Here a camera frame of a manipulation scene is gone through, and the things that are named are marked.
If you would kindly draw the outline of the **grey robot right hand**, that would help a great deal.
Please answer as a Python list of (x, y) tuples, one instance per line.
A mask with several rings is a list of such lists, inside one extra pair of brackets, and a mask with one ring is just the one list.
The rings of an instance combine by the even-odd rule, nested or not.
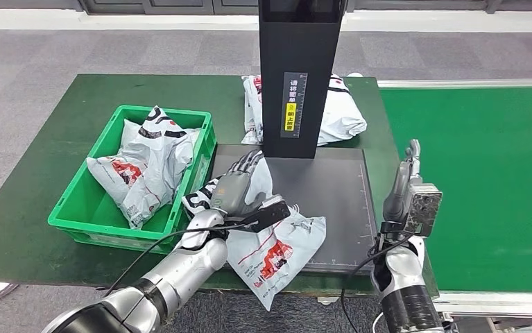
[(420, 176), (420, 143), (411, 139), (405, 150), (405, 158), (396, 169), (393, 186), (383, 204), (383, 218), (385, 221), (401, 221), (407, 210), (405, 198), (409, 190), (409, 183), (421, 179)]

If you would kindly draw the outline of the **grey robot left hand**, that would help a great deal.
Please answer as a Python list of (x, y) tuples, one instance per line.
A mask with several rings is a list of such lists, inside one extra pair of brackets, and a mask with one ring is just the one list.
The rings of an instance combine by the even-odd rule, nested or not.
[(255, 198), (248, 199), (247, 195), (253, 172), (263, 157), (263, 153), (255, 149), (234, 162), (219, 178), (209, 207), (220, 211), (223, 216), (243, 216), (255, 210)]

